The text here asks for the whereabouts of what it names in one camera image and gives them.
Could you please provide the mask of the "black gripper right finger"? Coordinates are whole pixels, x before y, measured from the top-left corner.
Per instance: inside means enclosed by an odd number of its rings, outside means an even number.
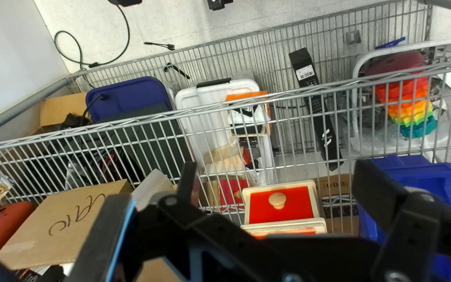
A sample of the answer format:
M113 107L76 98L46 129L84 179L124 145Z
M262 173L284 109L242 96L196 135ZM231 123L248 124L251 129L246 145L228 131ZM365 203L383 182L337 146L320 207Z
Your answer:
M356 162L353 195L359 206L359 232L362 237L384 237L409 196L372 159Z

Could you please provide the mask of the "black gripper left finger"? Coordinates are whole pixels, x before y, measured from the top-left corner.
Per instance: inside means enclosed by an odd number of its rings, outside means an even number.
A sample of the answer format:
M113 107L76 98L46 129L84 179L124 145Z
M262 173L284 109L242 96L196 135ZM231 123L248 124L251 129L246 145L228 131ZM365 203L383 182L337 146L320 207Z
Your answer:
M198 206L199 204L199 179L196 176L198 164L187 162L177 185L177 198L185 204Z

